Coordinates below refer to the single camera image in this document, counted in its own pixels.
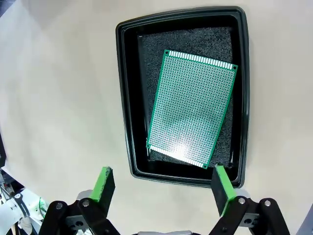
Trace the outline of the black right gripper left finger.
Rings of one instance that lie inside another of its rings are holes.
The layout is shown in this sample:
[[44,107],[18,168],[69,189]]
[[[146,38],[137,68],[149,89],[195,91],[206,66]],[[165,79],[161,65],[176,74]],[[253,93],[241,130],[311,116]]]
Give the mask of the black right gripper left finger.
[[90,195],[71,205],[64,201],[49,204],[43,220],[44,235],[116,235],[117,229],[107,219],[115,190],[113,170],[103,167]]

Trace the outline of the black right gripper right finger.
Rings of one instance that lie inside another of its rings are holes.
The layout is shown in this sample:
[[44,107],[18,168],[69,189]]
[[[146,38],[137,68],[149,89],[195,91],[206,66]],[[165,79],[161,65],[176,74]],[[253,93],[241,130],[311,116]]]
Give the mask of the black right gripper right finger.
[[246,227],[253,235],[289,235],[287,224],[277,202],[263,198],[258,203],[237,195],[222,165],[213,169],[211,189],[220,219],[211,235],[233,235]]

